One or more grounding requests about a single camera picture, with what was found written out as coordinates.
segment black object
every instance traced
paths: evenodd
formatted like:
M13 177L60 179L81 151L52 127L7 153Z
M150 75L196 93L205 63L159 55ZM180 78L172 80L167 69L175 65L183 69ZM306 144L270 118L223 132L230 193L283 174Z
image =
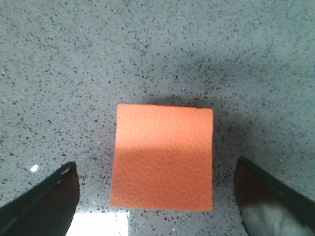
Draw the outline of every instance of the black object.
M64 236L78 201L76 164L68 162L0 208L0 236Z
M315 236L315 202L240 158L234 192L251 236Z

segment white light patch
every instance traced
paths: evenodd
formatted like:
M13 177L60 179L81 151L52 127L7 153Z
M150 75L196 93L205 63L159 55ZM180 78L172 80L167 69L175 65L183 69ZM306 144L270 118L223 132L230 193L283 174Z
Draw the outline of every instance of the white light patch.
M31 167L31 171L32 172L36 172L38 170L38 165L33 165L32 167Z
M75 213L66 236L128 236L127 212Z

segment textured orange material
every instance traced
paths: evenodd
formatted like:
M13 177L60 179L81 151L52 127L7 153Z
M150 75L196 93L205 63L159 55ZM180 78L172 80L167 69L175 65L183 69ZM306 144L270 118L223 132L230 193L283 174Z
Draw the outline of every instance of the textured orange material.
M212 210L213 111L118 105L111 205Z

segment orange leather swatch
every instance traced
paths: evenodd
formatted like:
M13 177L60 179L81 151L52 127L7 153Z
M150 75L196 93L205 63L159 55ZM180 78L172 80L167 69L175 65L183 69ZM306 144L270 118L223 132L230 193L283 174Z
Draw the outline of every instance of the orange leather swatch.
M111 205L212 210L213 110L118 105Z

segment granite surface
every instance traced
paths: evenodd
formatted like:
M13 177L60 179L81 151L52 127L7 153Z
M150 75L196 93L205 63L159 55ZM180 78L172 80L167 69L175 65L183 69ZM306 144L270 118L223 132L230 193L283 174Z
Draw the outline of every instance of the granite surface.
M0 1L0 206L75 161L77 211L127 212L130 236L246 235L241 156L315 200L314 16L311 0ZM214 109L213 211L109 206L118 103Z

